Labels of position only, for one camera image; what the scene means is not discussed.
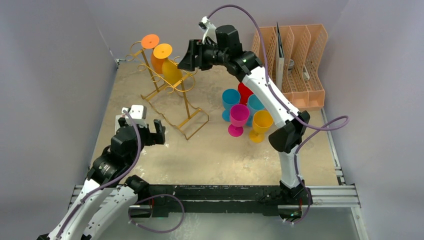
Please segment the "yellow wine glass back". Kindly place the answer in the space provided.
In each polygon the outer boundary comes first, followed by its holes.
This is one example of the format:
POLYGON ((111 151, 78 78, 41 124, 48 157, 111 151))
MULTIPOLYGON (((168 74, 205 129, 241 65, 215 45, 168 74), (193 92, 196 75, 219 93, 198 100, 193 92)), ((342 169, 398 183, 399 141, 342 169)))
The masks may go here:
POLYGON ((169 56, 172 52, 170 44, 161 43, 154 48, 151 60, 156 73, 162 74, 169 84, 174 85, 182 78, 182 72, 170 61, 169 56))

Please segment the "yellow wine glass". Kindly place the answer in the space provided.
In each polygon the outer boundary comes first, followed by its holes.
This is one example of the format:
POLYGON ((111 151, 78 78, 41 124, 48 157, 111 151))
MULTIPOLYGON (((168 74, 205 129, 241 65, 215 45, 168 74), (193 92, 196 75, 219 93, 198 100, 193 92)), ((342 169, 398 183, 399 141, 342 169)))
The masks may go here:
POLYGON ((252 118, 252 130, 249 139, 253 143, 261 143, 265 139, 265 133, 274 124, 271 114, 267 110, 257 111, 252 118))
POLYGON ((161 43, 154 48, 151 60, 156 73, 162 74, 169 84, 174 85, 182 78, 182 72, 170 61, 169 56, 172 52, 170 44, 161 43))

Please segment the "orange wine glass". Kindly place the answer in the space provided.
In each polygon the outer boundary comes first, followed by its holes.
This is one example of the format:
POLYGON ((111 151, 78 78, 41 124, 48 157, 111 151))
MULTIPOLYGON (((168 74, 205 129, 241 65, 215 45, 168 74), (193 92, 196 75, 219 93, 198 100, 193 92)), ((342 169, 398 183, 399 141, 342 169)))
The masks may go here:
POLYGON ((159 44, 160 42, 160 38, 156 35, 156 34, 148 34, 146 36, 144 36, 141 40, 141 46, 144 49, 151 49, 151 55, 150 55, 150 63, 152 65, 153 70, 157 73, 157 74, 162 74, 162 66, 163 63, 165 61, 165 59, 159 59, 157 57, 155 57, 154 55, 154 50, 155 47, 159 44))

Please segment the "red wine glass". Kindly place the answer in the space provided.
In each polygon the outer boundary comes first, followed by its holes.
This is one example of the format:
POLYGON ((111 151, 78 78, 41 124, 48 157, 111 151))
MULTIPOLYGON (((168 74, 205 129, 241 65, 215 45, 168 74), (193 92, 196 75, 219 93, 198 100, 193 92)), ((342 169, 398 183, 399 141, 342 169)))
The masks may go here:
POLYGON ((240 82, 237 86, 237 91, 240 94, 240 104, 246 105, 249 97, 253 94, 253 92, 245 86, 242 82, 240 82))

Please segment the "magenta wine glass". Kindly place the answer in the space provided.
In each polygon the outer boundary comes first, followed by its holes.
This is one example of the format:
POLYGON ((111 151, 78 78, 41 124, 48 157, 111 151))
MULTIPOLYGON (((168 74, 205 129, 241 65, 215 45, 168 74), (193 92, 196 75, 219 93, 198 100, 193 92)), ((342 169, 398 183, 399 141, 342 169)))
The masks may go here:
POLYGON ((232 137, 240 137, 244 133, 244 125, 250 117, 250 110, 246 105, 236 104, 229 111, 230 125, 228 133, 232 137))

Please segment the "light blue wine glass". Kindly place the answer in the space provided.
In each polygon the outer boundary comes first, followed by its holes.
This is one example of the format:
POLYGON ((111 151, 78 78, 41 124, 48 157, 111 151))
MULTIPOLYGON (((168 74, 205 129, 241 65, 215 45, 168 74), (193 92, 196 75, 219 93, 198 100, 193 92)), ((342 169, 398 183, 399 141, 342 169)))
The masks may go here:
POLYGON ((246 125, 248 127, 252 127, 254 114, 258 111, 264 110, 265 107, 255 94, 249 96, 246 106, 249 109, 249 118, 246 125))

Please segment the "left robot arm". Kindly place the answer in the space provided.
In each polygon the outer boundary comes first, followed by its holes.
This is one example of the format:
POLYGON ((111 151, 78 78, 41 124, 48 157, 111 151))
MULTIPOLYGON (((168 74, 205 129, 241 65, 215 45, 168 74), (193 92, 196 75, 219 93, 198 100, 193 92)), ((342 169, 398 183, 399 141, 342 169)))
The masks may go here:
POLYGON ((83 187, 65 217, 40 240, 98 240, 115 218, 131 204, 142 205, 149 199, 149 184, 138 176, 130 176, 124 185, 120 180, 134 167, 145 146, 165 143, 165 126, 155 119, 155 132, 148 124, 136 120, 136 127, 124 117, 110 145, 92 163, 83 187))

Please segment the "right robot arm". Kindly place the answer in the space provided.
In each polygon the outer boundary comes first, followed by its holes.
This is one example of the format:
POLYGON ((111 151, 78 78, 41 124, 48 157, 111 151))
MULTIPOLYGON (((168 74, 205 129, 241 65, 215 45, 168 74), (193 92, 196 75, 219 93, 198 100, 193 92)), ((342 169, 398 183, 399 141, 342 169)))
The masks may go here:
POLYGON ((294 203, 305 190, 296 151, 301 146, 310 114, 299 111, 279 92, 261 59, 254 52, 243 49, 233 25, 215 27, 211 23, 199 23, 199 27, 203 37, 189 40, 178 69, 192 72, 224 66, 258 97, 277 127, 268 140, 278 152, 281 163, 280 196, 284 202, 294 203))

